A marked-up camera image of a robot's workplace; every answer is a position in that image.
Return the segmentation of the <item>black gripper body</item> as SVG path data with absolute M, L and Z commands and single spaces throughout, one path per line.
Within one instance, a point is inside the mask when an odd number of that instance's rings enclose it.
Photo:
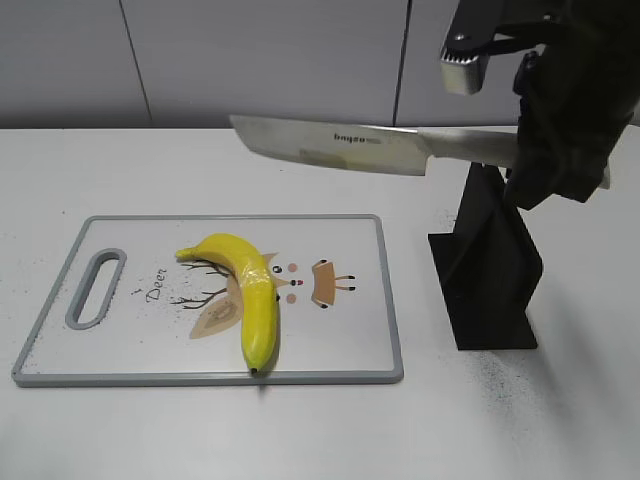
M 517 156 L 504 196 L 523 209 L 553 195 L 584 203 L 639 103 L 639 4 L 458 3 L 453 59 L 473 66 L 519 51 Z

